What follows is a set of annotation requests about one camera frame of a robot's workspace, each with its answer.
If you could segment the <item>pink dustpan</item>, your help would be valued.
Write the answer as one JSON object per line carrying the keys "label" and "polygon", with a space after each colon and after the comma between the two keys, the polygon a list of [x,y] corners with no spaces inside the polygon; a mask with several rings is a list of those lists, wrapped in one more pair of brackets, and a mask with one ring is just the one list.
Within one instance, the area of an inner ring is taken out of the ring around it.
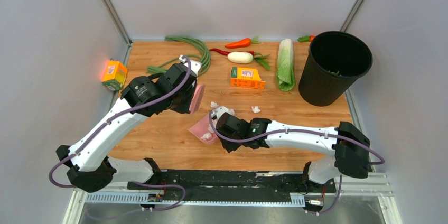
{"label": "pink dustpan", "polygon": [[[207,132],[208,127],[210,126],[209,115],[205,115],[202,119],[200,119],[196,124],[188,129],[188,131],[195,136],[199,141],[200,137]],[[215,134],[214,141],[210,143],[204,143],[206,145],[214,144],[218,140],[218,136]]]}

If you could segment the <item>pink hand brush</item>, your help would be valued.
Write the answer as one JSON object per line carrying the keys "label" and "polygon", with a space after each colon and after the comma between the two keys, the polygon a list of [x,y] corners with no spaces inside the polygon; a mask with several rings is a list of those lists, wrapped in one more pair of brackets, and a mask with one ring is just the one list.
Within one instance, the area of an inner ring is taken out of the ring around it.
{"label": "pink hand brush", "polygon": [[191,103],[190,103],[190,107],[189,107],[190,114],[194,114],[196,111],[198,111],[200,104],[201,104],[201,100],[204,95],[204,91],[205,91],[204,84],[200,84],[200,85],[196,86]]}

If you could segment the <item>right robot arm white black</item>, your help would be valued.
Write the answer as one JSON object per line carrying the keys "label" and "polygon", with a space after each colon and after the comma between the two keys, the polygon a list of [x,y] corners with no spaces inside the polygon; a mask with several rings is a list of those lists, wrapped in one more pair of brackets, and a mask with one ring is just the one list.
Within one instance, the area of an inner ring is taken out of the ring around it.
{"label": "right robot arm white black", "polygon": [[267,118],[247,122],[228,112],[213,111],[210,123],[229,153],[244,146],[289,147],[323,154],[323,159],[308,162],[303,169],[301,183],[307,191],[316,191],[339,175],[365,179],[369,173],[370,140],[350,122],[340,122],[337,127],[303,127]]}

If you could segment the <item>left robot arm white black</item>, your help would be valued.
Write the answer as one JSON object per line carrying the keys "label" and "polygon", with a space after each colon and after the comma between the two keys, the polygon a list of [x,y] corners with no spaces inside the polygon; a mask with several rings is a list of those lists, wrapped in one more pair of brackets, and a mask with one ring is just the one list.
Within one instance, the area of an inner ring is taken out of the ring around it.
{"label": "left robot arm white black", "polygon": [[121,160],[108,153],[136,126],[165,110],[190,114],[199,105],[201,63],[181,59],[165,73],[136,77],[122,90],[106,116],[79,142],[61,145],[57,156],[67,166],[70,186],[92,193],[111,183],[139,182],[156,189],[162,181],[155,161]]}

